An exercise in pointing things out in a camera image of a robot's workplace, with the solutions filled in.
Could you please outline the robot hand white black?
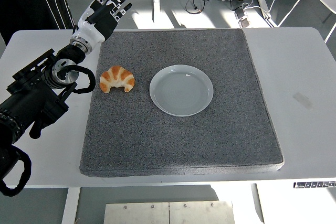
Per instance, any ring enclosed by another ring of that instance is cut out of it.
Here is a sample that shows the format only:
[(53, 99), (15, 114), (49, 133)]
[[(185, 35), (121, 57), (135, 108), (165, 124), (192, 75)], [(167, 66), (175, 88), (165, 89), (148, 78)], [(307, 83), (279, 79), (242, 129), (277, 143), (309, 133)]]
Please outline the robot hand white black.
[(122, 6), (127, 0), (93, 0), (79, 19), (78, 30), (71, 42), (82, 40), (94, 47), (107, 40), (118, 25), (120, 19), (132, 7), (131, 3)]

